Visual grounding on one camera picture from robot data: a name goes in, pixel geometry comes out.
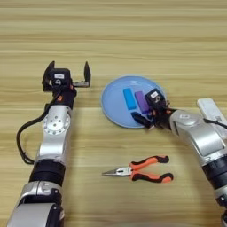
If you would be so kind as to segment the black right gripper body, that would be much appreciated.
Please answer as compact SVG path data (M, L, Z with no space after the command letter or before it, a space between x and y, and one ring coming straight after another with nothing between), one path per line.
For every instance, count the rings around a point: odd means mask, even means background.
M147 115L146 127L156 127L158 129L170 129L170 116L175 111L169 107L168 101L161 101L158 104L148 103L150 113Z

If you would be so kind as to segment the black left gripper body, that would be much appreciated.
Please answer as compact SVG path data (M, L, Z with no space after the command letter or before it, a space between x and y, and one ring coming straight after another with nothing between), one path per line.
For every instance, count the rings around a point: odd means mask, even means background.
M70 109L74 106L74 99L77 95L77 88L88 88L89 82L71 82L69 86L53 86L44 84L43 91L51 92L53 100L49 103L49 106L68 106Z

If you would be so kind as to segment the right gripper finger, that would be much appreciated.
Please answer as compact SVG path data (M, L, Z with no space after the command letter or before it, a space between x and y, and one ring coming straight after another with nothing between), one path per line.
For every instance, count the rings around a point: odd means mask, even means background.
M132 112L131 116L137 123L143 125L147 129L150 129L153 126L150 121L148 121L143 115L138 112Z

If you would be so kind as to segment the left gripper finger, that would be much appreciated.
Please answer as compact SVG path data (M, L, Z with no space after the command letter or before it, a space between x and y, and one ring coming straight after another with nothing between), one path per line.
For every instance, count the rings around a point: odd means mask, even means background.
M47 68L44 71L43 80L42 80L43 90L51 90L51 85L50 85L51 76L50 76L50 72L54 68L54 66L55 66L55 62L52 61L47 66Z
M91 72L90 72L90 66L88 62L85 62L83 74L84 74L85 82L90 83Z

